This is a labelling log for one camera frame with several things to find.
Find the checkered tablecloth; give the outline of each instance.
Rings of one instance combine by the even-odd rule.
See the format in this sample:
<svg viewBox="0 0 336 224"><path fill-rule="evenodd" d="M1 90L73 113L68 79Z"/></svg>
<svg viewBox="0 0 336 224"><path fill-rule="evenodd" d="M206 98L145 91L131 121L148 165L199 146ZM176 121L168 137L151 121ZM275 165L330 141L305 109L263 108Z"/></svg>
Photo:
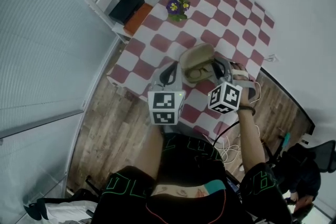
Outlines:
<svg viewBox="0 0 336 224"><path fill-rule="evenodd" d="M108 73L111 83L127 88L147 100L154 71L179 59L181 53L207 42L219 55L246 66L255 80L267 55L274 27L272 17L254 0L190 0L188 20L168 19L166 4L160 0L126 46ZM182 123L212 138L237 119L235 112L222 115L207 108L211 81L197 85L183 83L186 91Z"/></svg>

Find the wristband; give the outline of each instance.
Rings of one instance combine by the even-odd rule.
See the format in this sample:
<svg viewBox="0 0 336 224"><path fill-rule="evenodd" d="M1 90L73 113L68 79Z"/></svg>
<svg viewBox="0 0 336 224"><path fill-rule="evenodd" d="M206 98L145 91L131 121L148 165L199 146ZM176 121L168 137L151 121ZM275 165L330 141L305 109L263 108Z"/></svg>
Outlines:
<svg viewBox="0 0 336 224"><path fill-rule="evenodd" d="M252 106L241 105L241 106L239 106L238 110L251 110L252 111L252 116L254 116L254 114L256 114L256 110Z"/></svg>

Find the white strap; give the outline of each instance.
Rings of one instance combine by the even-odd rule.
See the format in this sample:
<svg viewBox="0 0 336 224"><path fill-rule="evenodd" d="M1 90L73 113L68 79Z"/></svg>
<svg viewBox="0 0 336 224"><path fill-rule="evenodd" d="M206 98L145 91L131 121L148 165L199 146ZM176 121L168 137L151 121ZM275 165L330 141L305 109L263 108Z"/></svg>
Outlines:
<svg viewBox="0 0 336 224"><path fill-rule="evenodd" d="M248 73L244 70L237 70L237 69L232 69L231 70L232 75L239 75L239 76L244 76L246 78L249 78Z"/></svg>

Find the white cloth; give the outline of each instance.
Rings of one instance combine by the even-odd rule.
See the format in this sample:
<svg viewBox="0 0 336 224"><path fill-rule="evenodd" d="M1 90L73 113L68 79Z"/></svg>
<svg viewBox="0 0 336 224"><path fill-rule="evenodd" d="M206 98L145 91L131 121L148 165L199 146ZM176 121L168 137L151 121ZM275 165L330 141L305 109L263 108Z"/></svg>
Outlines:
<svg viewBox="0 0 336 224"><path fill-rule="evenodd" d="M97 203L93 201L61 202L60 204L46 204L47 216L51 223L58 224L68 220L79 221L88 219L87 210L94 212Z"/></svg>

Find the black box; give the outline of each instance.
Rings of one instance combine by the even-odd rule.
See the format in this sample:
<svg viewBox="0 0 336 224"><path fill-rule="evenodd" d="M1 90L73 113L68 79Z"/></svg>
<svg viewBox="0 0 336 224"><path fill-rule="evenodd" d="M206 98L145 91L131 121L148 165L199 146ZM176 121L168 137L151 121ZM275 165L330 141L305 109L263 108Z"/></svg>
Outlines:
<svg viewBox="0 0 336 224"><path fill-rule="evenodd" d="M109 16L119 24L125 25L144 3L145 0L120 0Z"/></svg>

